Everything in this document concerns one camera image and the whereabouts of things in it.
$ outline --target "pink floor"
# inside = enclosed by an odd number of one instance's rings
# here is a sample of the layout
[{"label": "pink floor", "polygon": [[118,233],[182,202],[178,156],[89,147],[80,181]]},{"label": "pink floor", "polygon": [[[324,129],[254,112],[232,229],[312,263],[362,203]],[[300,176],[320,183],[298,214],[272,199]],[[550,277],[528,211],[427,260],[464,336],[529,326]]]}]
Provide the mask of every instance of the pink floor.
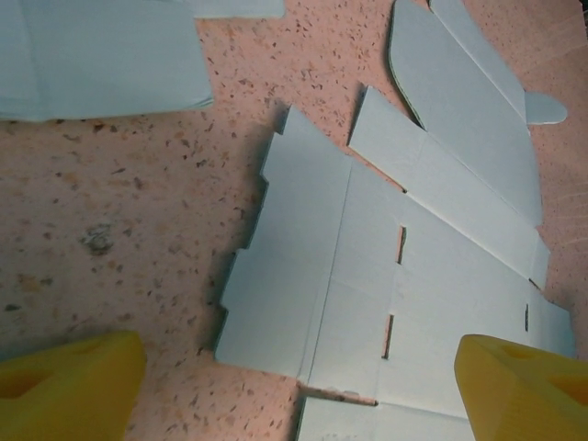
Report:
[{"label": "pink floor", "polygon": [[[533,127],[552,250],[546,297],[588,359],[588,41],[577,0],[467,0],[527,89],[569,110]],[[296,382],[217,365],[215,306],[247,243],[267,141],[288,105],[345,149],[358,92],[401,106],[385,54],[391,0],[287,1],[280,20],[199,21],[215,104],[128,119],[0,123],[2,354],[141,333],[147,374],[127,440],[292,440]],[[94,257],[86,229],[110,225]]]}]

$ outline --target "yellow plastic piece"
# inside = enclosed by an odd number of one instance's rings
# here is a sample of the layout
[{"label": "yellow plastic piece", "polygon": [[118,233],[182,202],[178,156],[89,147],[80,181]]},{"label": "yellow plastic piece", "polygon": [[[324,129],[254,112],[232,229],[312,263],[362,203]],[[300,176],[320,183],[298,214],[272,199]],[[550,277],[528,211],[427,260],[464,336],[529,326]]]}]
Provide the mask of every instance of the yellow plastic piece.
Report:
[{"label": "yellow plastic piece", "polygon": [[455,371],[477,441],[588,440],[588,364],[466,335]]},{"label": "yellow plastic piece", "polygon": [[132,332],[0,363],[0,440],[119,441],[144,369]]}]

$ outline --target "cardboard piece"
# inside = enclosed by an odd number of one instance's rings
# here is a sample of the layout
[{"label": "cardboard piece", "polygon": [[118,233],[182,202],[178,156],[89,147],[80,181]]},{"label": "cardboard piece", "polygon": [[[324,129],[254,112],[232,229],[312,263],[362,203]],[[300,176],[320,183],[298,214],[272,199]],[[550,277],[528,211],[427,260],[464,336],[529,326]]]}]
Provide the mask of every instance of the cardboard piece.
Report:
[{"label": "cardboard piece", "polygon": [[434,14],[398,0],[392,20],[392,72],[421,125],[528,223],[540,224],[537,159],[521,115]]},{"label": "cardboard piece", "polygon": [[373,87],[364,94],[349,146],[409,198],[545,287],[549,250],[537,230]]},{"label": "cardboard piece", "polygon": [[469,422],[381,403],[376,407],[307,398],[299,441],[475,441]]},{"label": "cardboard piece", "polygon": [[527,124],[557,124],[568,116],[555,98],[525,92],[516,75],[487,41],[462,0],[429,0],[431,10]]},{"label": "cardboard piece", "polygon": [[429,0],[431,10],[470,58],[526,120],[525,90],[500,54],[484,38],[462,0]]},{"label": "cardboard piece", "polygon": [[[555,322],[569,329],[566,311],[345,156],[294,108],[263,176],[268,188],[254,237],[237,254],[222,297],[220,362],[372,397],[390,406],[384,420],[420,415],[424,431],[438,424],[453,431],[466,415],[453,374],[462,335],[560,352],[573,346],[571,334],[543,329]],[[348,424],[343,411],[331,417]]]},{"label": "cardboard piece", "polygon": [[552,96],[525,92],[527,124],[558,124],[568,117],[568,109]]},{"label": "cardboard piece", "polygon": [[284,0],[188,0],[195,18],[259,18],[286,15]]},{"label": "cardboard piece", "polygon": [[268,209],[223,292],[219,361],[308,380],[350,170],[351,158],[291,109],[262,170]]},{"label": "cardboard piece", "polygon": [[212,102],[184,4],[7,0],[2,9],[0,119],[86,119]]}]

